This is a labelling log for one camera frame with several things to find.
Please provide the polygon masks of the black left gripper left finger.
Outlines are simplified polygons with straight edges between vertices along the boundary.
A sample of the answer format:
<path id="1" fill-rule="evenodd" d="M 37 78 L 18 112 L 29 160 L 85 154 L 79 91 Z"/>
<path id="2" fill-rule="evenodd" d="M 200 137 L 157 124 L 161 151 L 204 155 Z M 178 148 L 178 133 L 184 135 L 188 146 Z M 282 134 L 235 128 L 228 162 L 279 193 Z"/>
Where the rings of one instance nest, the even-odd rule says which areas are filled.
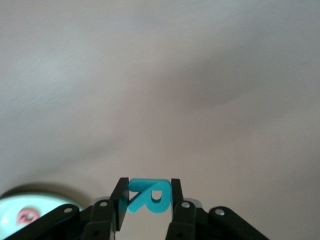
<path id="1" fill-rule="evenodd" d="M 121 177 L 110 198 L 84 210 L 63 204 L 8 236 L 8 240 L 114 240 L 129 204 L 129 179 Z"/>

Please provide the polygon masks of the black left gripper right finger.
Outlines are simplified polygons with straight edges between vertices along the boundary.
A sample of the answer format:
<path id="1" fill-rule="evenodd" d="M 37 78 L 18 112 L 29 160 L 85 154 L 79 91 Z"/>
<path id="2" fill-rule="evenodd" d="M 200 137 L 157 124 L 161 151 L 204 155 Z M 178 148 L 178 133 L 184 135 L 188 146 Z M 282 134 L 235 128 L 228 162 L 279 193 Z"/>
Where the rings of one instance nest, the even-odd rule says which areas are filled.
<path id="1" fill-rule="evenodd" d="M 268 238 L 225 206 L 206 212 L 183 196 L 181 181 L 171 180 L 172 221 L 167 240 L 268 240 Z"/>

